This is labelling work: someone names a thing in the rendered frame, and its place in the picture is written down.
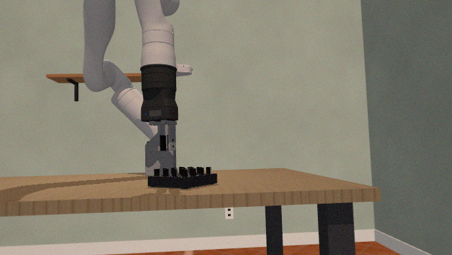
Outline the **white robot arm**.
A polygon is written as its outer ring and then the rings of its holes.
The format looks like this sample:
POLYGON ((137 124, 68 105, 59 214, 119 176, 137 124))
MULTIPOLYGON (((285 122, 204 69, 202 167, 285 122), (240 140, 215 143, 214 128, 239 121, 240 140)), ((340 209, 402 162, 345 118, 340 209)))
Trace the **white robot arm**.
MULTIPOLYGON (((134 0, 142 27, 142 46, 150 42, 174 46, 171 16, 179 8, 179 0, 134 0)), ((83 79, 87 88, 99 92, 111 87, 112 103, 149 139, 158 133, 158 126, 141 121, 143 95, 129 78, 104 54, 116 24, 116 0, 84 0, 84 58, 83 79)))

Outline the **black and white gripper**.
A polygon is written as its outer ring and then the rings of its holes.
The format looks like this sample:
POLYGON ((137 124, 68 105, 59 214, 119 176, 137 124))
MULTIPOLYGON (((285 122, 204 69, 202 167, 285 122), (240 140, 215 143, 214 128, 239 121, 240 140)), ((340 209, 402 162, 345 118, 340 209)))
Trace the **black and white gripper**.
POLYGON ((176 151, 175 125, 178 107, 175 102, 176 77, 192 74, 189 65, 176 64, 174 46, 150 42, 142 46, 141 121, 158 126, 158 151, 166 151, 165 125, 168 125, 168 151, 176 151))

